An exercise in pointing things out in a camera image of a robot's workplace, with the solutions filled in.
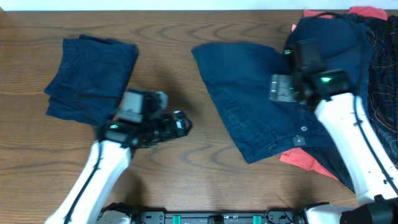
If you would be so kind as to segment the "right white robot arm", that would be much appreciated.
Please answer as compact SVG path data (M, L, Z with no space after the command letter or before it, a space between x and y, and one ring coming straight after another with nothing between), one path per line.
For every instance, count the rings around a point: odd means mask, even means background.
M351 177L359 205L397 198L397 169L344 70L271 76L272 101L308 105L328 131Z

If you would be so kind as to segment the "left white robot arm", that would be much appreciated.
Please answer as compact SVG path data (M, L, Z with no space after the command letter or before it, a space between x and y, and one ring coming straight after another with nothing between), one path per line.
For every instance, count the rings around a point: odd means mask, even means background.
M89 158L78 180L47 223L134 223L134 214L122 203L104 208L108 195L129 167L134 151L186 136L192 122L183 111L132 122L107 120L96 130Z

